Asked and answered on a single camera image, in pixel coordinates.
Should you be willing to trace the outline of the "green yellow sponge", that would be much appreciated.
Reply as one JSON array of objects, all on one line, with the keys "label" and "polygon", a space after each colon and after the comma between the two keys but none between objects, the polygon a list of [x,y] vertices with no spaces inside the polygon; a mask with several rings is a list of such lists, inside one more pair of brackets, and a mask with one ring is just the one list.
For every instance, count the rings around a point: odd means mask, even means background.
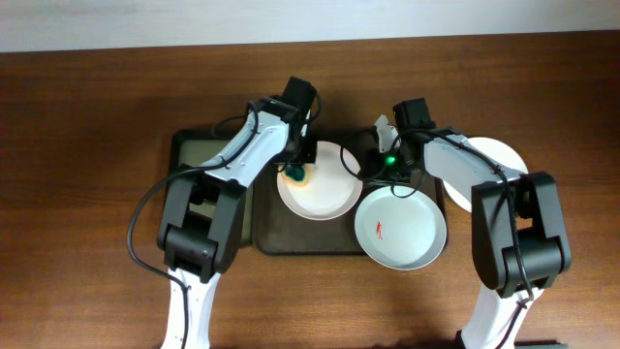
[{"label": "green yellow sponge", "polygon": [[308,164],[288,165],[281,171],[281,176],[288,184],[302,187],[309,182],[310,173],[311,166]]}]

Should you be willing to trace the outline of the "white plate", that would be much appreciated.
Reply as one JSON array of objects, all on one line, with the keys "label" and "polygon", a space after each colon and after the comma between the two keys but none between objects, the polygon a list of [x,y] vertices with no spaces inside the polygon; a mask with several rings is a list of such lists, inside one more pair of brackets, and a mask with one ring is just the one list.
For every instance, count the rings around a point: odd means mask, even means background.
[{"label": "white plate", "polygon": [[325,221],[349,211],[361,195],[363,182],[344,168],[341,146],[317,142],[314,164],[305,164],[306,179],[294,182],[285,172],[277,173],[280,198],[287,208],[305,219]]},{"label": "white plate", "polygon": [[[482,152],[487,157],[522,173],[528,174],[528,168],[521,156],[509,145],[486,137],[472,137],[468,139],[471,146]],[[471,203],[447,182],[443,182],[449,198],[462,209],[470,212]]]},{"label": "white plate", "polygon": [[359,204],[355,234],[375,262],[394,270],[417,270],[433,263],[448,240],[444,214],[427,195],[409,187],[382,187]]}]

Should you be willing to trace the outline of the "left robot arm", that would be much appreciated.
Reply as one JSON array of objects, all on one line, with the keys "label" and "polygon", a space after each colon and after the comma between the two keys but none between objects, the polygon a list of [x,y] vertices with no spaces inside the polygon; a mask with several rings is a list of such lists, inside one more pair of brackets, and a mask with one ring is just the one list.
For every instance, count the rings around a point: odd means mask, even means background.
[{"label": "left robot arm", "polygon": [[166,348],[207,348],[215,289],[240,247],[248,188],[271,164],[316,159],[307,136],[316,88],[290,78],[280,95],[247,107],[238,133],[211,159],[170,175],[157,245],[170,279]]}]

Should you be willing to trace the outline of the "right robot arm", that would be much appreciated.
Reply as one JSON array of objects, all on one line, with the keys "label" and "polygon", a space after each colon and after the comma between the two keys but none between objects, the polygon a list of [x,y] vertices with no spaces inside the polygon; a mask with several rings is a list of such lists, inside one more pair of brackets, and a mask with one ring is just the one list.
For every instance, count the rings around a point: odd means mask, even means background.
[{"label": "right robot arm", "polygon": [[472,258],[481,287],[458,348],[513,348],[528,310],[572,264],[554,178],[502,165],[452,127],[440,128],[422,98],[392,108],[368,132],[383,180],[431,175],[471,205]]}]

